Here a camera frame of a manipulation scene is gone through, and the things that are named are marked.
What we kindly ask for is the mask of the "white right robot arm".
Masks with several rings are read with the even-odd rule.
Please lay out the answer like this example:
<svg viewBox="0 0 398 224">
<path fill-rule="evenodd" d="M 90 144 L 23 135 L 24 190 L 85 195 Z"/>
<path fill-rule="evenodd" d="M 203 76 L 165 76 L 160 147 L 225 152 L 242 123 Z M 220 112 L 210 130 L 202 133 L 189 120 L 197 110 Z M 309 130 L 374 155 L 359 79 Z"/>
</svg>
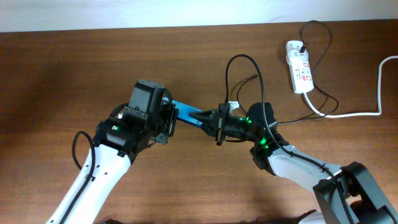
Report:
<svg viewBox="0 0 398 224">
<path fill-rule="evenodd" d="M 270 103 L 253 104 L 244 118 L 231 115 L 227 103 L 190 116 L 218 145 L 226 137 L 253 142 L 250 153 L 258 168 L 313 193 L 320 211 L 301 223 L 397 223 L 397 211 L 364 165 L 330 164 L 299 151 L 277 132 Z"/>
</svg>

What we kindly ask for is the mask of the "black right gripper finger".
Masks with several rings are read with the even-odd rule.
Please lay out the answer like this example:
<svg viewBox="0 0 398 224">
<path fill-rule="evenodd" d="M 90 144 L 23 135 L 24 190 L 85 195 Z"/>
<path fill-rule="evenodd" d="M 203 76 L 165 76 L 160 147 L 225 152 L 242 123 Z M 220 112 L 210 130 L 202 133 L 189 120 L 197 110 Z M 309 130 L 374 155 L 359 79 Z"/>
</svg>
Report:
<svg viewBox="0 0 398 224">
<path fill-rule="evenodd" d="M 214 132 L 213 126 L 208 126 L 208 125 L 202 124 L 201 129 L 202 129 L 208 136 L 212 136 L 212 137 L 215 136 L 215 132 Z"/>
<path fill-rule="evenodd" d="M 189 116 L 201 123 L 212 123 L 214 121 L 214 112 L 214 110 L 192 111 L 189 112 Z"/>
</svg>

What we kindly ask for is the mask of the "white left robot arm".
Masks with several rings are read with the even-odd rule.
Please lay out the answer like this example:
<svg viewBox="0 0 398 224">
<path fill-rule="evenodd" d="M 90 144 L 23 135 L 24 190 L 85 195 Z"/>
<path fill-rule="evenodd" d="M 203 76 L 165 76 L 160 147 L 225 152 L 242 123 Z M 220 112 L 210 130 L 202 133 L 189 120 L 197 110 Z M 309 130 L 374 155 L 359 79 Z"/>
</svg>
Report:
<svg viewBox="0 0 398 224">
<path fill-rule="evenodd" d="M 180 113 L 178 103 L 161 99 L 154 125 L 139 123 L 136 109 L 118 105 L 109 118 L 100 122 L 95 136 L 84 131 L 75 134 L 72 154 L 80 136 L 90 145 L 84 163 L 72 186 L 49 218 L 49 223 L 93 223 L 106 199 L 121 177 L 130 169 L 140 152 L 156 144 L 167 144 Z"/>
</svg>

